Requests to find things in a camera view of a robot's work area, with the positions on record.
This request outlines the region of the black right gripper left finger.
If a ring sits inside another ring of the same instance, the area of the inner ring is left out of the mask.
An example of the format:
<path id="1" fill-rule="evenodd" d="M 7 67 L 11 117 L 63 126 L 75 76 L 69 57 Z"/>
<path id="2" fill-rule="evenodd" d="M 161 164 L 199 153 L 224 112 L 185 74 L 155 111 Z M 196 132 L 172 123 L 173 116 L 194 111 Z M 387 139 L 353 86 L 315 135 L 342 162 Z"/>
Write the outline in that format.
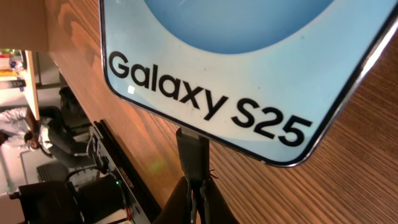
<path id="1" fill-rule="evenodd" d="M 187 179 L 181 177 L 154 224 L 190 224 L 189 190 Z"/>

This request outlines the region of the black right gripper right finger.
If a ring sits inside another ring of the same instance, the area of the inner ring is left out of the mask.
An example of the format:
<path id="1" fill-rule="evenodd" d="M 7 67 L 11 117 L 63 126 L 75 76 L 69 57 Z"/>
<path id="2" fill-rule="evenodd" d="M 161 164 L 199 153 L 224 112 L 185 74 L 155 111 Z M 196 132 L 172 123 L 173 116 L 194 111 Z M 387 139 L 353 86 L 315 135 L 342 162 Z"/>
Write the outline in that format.
<path id="1" fill-rule="evenodd" d="M 212 177 L 199 189 L 198 212 L 204 224 L 239 224 Z"/>

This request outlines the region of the blue screen smartphone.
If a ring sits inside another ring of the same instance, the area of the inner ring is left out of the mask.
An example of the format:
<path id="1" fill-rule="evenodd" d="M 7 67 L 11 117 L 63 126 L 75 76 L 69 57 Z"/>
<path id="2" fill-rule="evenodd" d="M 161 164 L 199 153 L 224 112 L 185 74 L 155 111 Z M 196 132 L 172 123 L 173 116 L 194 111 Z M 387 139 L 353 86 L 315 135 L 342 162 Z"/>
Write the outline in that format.
<path id="1" fill-rule="evenodd" d="M 317 147 L 397 30 L 396 0 L 99 2 L 120 99 L 265 164 Z"/>

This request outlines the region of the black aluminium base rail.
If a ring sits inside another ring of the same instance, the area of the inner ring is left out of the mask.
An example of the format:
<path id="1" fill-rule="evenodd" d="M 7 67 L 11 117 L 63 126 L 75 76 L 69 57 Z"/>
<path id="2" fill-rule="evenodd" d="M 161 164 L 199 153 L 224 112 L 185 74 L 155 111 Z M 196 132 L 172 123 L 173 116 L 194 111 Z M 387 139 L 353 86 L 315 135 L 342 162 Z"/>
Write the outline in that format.
<path id="1" fill-rule="evenodd" d="M 93 123 L 92 155 L 96 165 L 115 179 L 122 190 L 124 207 L 133 223 L 152 223 L 161 212 L 150 190 L 131 164 L 105 121 Z"/>

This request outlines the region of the person in background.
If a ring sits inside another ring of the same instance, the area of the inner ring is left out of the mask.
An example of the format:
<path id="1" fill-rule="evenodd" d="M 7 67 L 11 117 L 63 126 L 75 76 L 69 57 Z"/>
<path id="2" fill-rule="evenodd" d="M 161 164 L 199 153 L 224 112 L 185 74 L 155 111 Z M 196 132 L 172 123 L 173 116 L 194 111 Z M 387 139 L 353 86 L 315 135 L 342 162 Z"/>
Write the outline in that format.
<path id="1" fill-rule="evenodd" d="M 29 107 L 1 112 L 1 147 L 30 151 L 47 150 L 70 168 L 92 166 L 87 143 L 76 141 L 55 119 L 37 120 Z"/>

